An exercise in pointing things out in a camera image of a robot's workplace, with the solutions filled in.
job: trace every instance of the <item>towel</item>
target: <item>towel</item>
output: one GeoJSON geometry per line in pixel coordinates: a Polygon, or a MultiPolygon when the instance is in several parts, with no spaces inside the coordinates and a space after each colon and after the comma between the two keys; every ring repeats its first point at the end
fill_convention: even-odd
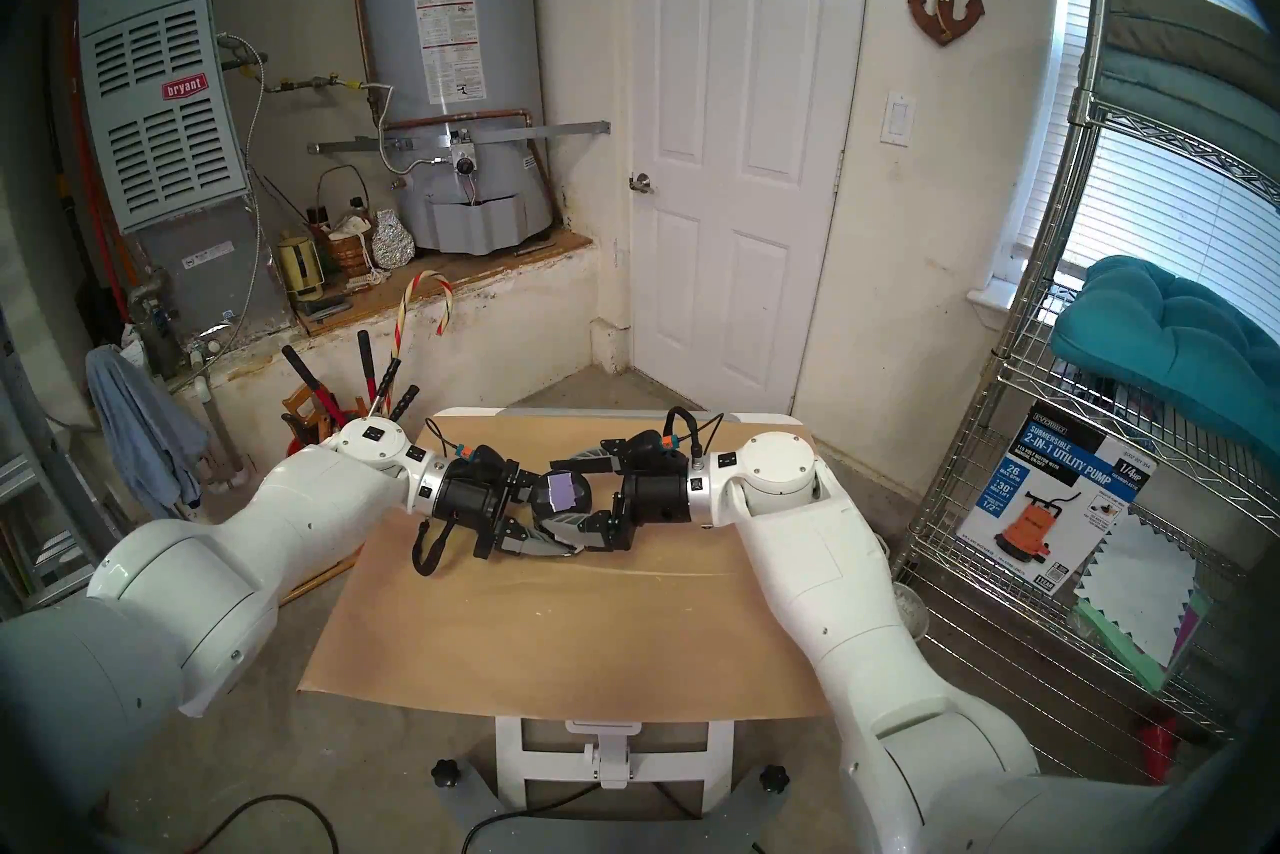
{"type": "Polygon", "coordinates": [[[152,516],[173,517],[175,504],[200,504],[196,460],[209,431],[114,347],[84,357],[88,391],[120,478],[152,516]]]}

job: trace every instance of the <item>water heater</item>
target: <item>water heater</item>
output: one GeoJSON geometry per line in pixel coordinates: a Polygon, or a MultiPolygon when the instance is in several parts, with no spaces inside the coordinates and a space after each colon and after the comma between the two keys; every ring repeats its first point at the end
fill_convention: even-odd
{"type": "Polygon", "coordinates": [[[370,79],[396,87],[387,136],[413,147],[389,150],[392,164],[440,159],[398,189],[417,245],[484,255],[547,228],[527,143],[488,142],[543,123],[534,0],[364,0],[364,13],[370,79]]]}

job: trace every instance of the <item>window blinds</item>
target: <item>window blinds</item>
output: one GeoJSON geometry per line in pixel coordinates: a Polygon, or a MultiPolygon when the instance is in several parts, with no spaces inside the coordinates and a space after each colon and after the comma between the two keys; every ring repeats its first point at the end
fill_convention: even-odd
{"type": "MultiPolygon", "coordinates": [[[[1261,24],[1249,0],[1211,0],[1261,24]]],[[[1066,140],[1089,0],[1065,0],[1062,65],[1044,150],[1018,243],[1036,239],[1066,140]]],[[[1280,215],[1216,172],[1153,145],[1102,132],[1064,260],[1088,266],[1133,255],[1193,279],[1280,339],[1280,215]]]]}

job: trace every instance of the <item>white door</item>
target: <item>white door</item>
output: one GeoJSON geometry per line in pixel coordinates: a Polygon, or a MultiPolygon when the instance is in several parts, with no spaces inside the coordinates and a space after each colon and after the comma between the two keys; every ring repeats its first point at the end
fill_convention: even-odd
{"type": "Polygon", "coordinates": [[[636,367],[709,410],[787,412],[863,0],[634,3],[636,367]]]}

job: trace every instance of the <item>label sticker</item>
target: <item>label sticker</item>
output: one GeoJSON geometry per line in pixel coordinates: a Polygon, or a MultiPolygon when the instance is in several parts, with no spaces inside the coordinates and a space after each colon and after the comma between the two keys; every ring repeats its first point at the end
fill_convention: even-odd
{"type": "Polygon", "coordinates": [[[223,241],[220,245],[214,245],[212,247],[206,247],[204,251],[197,251],[195,255],[188,255],[182,260],[182,266],[189,271],[196,268],[196,265],[204,265],[206,261],[212,261],[215,257],[229,255],[234,250],[236,245],[230,241],[223,241]]]}
{"type": "Polygon", "coordinates": [[[195,96],[197,92],[204,92],[209,88],[209,77],[204,72],[196,76],[187,76],[180,79],[174,79],[173,82],[164,82],[160,85],[160,99],[163,100],[184,100],[188,96],[195,96]]]}
{"type": "Polygon", "coordinates": [[[447,105],[485,99],[475,0],[413,0],[428,99],[447,105]]]}

